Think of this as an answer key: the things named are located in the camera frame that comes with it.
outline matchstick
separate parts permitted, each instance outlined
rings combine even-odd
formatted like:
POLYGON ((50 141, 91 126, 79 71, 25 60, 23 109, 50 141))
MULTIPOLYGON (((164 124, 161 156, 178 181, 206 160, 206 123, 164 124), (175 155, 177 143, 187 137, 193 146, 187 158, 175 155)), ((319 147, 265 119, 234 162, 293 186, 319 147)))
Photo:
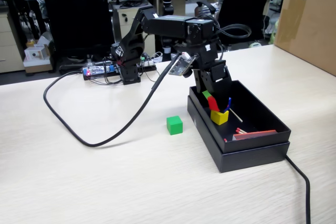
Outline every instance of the matchstick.
POLYGON ((233 113, 233 115, 235 115, 238 118, 238 120, 242 123, 243 122, 242 119, 231 108, 230 110, 233 113))

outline box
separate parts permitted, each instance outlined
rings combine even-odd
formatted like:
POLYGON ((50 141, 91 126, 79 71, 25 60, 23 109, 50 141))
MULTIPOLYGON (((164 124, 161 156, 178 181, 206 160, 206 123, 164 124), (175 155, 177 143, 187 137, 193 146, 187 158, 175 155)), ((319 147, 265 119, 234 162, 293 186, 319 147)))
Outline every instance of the box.
POLYGON ((37 73, 53 70, 53 59, 47 56, 46 59, 28 60, 27 57, 23 61, 26 73, 37 73))
POLYGON ((25 54, 27 60, 36 60, 36 59, 44 60, 48 57, 47 50, 44 46, 28 47, 25 50, 25 54))
POLYGON ((230 111, 228 121, 217 125, 210 119, 207 100, 196 87, 190 88, 188 96, 188 112, 218 170, 223 173, 284 160, 291 130, 239 81, 232 82, 230 97, 231 108, 242 123, 230 111), (277 134, 232 141, 238 127, 247 132, 276 130, 277 134))
POLYGON ((274 44, 336 76, 335 0, 283 0, 274 44))

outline green block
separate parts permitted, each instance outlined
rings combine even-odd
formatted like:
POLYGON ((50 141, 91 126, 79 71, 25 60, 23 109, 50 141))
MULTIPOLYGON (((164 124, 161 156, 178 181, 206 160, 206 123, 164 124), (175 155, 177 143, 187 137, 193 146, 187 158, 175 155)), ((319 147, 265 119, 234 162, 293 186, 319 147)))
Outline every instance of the green block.
POLYGON ((183 132, 183 123, 178 115, 167 118, 167 129, 171 135, 183 132))
POLYGON ((205 90, 202 92, 202 94, 205 96, 205 98, 208 100, 209 97, 211 97, 212 95, 209 93, 209 91, 205 90))

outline black box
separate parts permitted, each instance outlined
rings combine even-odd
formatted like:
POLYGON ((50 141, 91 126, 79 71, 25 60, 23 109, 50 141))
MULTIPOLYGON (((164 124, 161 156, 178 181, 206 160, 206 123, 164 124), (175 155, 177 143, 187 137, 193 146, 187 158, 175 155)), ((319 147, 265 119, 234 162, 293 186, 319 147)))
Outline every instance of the black box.
POLYGON ((222 125, 210 119, 210 109, 203 94, 190 87, 188 112, 220 172, 228 172, 281 161, 289 147, 291 130, 282 123, 239 81, 233 81, 230 91, 232 110, 222 125), (276 130, 277 134, 232 141, 236 129, 247 132, 276 130))

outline circuit board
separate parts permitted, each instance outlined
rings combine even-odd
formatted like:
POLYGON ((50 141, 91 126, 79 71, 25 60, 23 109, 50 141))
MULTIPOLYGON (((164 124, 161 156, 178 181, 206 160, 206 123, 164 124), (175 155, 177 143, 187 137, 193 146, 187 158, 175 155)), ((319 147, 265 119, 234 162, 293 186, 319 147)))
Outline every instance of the circuit board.
POLYGON ((170 70, 169 74, 174 76, 182 76, 189 70, 189 67, 194 62, 195 58, 195 56, 190 56, 187 53, 181 54, 170 70))

